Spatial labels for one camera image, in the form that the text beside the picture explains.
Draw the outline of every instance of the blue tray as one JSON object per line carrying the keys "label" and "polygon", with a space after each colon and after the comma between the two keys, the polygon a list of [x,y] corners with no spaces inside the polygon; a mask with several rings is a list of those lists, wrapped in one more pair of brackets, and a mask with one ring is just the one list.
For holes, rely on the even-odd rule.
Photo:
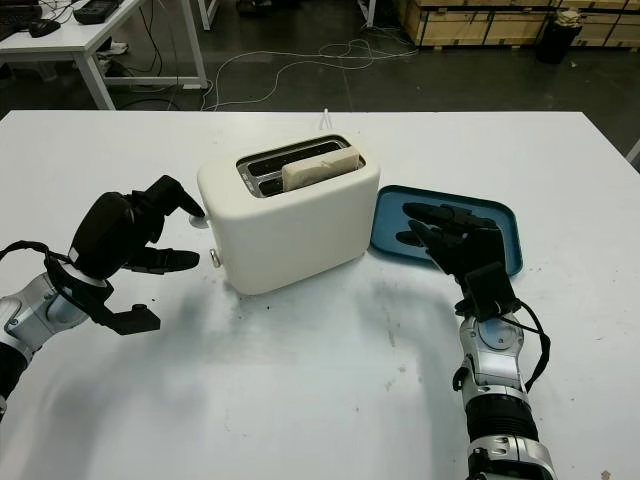
{"label": "blue tray", "polygon": [[402,211],[407,202],[426,203],[440,206],[452,205],[471,210],[474,215],[490,218],[502,231],[507,257],[506,270],[509,276],[522,270],[522,251],[518,239],[516,216],[509,207],[492,200],[452,195],[449,193],[420,190],[418,188],[389,185],[378,192],[376,213],[371,231],[371,246],[383,253],[404,257],[405,259],[433,264],[424,248],[410,247],[396,240],[396,233],[409,230],[409,217]]}

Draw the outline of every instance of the toaster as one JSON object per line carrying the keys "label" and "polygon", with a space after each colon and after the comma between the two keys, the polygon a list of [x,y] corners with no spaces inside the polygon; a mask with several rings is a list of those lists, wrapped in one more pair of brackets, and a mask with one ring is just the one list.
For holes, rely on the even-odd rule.
{"label": "toaster", "polygon": [[356,258],[369,245],[379,179],[374,159],[337,133],[207,162],[198,187],[214,263],[254,295]]}

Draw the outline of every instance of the floor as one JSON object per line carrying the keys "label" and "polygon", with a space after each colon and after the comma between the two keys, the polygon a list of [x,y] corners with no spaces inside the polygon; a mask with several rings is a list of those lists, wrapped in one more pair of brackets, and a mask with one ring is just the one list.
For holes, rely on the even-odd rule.
{"label": "floor", "polygon": [[[155,3],[152,32],[162,52],[163,72],[194,74],[178,8],[170,2],[169,12]],[[378,0],[378,25],[397,27],[390,0]],[[152,2],[144,12],[151,17]],[[607,138],[626,154],[640,137],[640,54],[627,50],[575,49],[561,65],[536,61],[530,49],[421,50],[415,55],[376,60],[361,68],[366,59],[321,59],[270,53],[244,56],[220,66],[229,58],[256,50],[330,55],[344,54],[346,43],[360,38],[378,51],[406,54],[398,30],[363,32],[364,19],[355,0],[302,0],[298,7],[273,10],[262,18],[240,17],[234,0],[223,0],[213,31],[198,26],[207,74],[219,73],[219,102],[258,100],[274,87],[277,72],[294,61],[278,77],[277,89],[266,100],[221,106],[220,110],[275,111],[469,111],[469,110],[578,110],[583,111]],[[175,37],[175,54],[171,36]],[[130,44],[130,51],[118,57],[127,67],[148,68],[153,47],[142,17],[134,15],[115,38]],[[368,55],[365,43],[352,44],[347,56]],[[349,68],[336,68],[326,64]],[[14,79],[0,80],[0,118],[12,109],[93,109],[94,104],[79,73],[70,63],[56,66],[57,79],[43,82],[37,73],[17,70]],[[118,107],[132,101],[151,99],[126,108],[164,110],[171,99],[182,110],[198,110],[201,91],[163,92],[153,89],[112,89]],[[213,105],[215,91],[206,99]]]}

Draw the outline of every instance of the white table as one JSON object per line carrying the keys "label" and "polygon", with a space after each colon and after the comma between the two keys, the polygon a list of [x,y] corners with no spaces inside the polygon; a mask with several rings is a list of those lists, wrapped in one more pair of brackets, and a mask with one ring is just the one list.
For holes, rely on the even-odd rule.
{"label": "white table", "polygon": [[[166,173],[197,197],[203,162],[312,135],[319,122],[315,113],[12,112],[0,122],[0,244],[36,239],[66,251],[102,192],[146,188]],[[514,288],[553,342],[530,396],[541,439],[560,479],[636,478],[632,167],[579,113],[344,113],[332,122],[375,152],[382,185],[514,210],[525,259]],[[368,253],[245,297],[213,269],[212,244],[174,214],[160,247],[195,249],[200,265],[112,278],[109,306],[148,303],[159,332],[118,337],[86,322],[45,345],[9,398],[0,478],[466,478],[465,416],[451,390],[462,355],[452,278]],[[0,268],[2,293],[43,270],[35,254]],[[538,348],[527,336],[526,376]]]}
{"label": "white table", "polygon": [[[80,8],[87,1],[81,0],[73,8]],[[74,60],[96,106],[99,109],[115,110],[106,85],[173,85],[176,83],[175,75],[169,77],[104,78],[96,62],[96,50],[113,34],[114,30],[137,11],[144,1],[123,0],[115,12],[104,23],[98,25],[81,25],[75,18],[71,18],[60,29],[44,37],[32,38],[28,32],[15,33],[0,41],[0,61]],[[191,5],[189,0],[180,0],[180,3],[197,76],[181,76],[178,83],[185,88],[206,88],[207,78],[193,23]],[[66,18],[67,13],[64,13],[60,20]]]}

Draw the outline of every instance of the desk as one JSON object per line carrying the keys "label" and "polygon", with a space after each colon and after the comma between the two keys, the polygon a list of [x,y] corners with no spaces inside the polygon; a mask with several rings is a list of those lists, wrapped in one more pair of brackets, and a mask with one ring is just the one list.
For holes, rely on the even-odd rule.
{"label": "desk", "polygon": [[[514,289],[553,342],[530,399],[558,477],[606,470],[635,478],[633,168],[580,113],[331,116],[375,154],[381,186],[490,198],[514,210],[525,260]],[[0,244],[36,239],[66,251],[100,193],[146,188],[167,173],[197,197],[203,162],[316,134],[320,117],[11,112],[0,122],[10,172],[0,176]],[[200,265],[112,278],[111,309],[147,303],[160,331],[118,337],[87,321],[45,345],[9,399],[0,478],[466,478],[465,416],[451,390],[462,355],[452,278],[367,253],[246,297],[211,266],[212,244],[208,230],[174,214],[160,248],[197,250]],[[43,270],[35,254],[8,256],[1,269],[3,293]],[[527,335],[525,376],[538,349]]]}
{"label": "desk", "polygon": [[[74,8],[81,7],[87,1],[78,2]],[[120,7],[106,22],[98,25],[81,25],[75,18],[71,18],[60,29],[41,38],[32,38],[28,32],[13,34],[0,41],[0,60],[5,62],[74,60],[96,106],[99,109],[115,110],[106,84],[172,85],[176,83],[175,75],[172,77],[104,78],[94,58],[94,54],[100,45],[113,34],[114,30],[134,14],[144,1],[123,0]],[[180,77],[178,82],[181,85],[185,85],[185,87],[205,88],[207,86],[206,73],[193,23],[191,6],[189,0],[180,0],[180,3],[198,75],[196,77]],[[67,14],[65,13],[62,18],[66,19]]]}

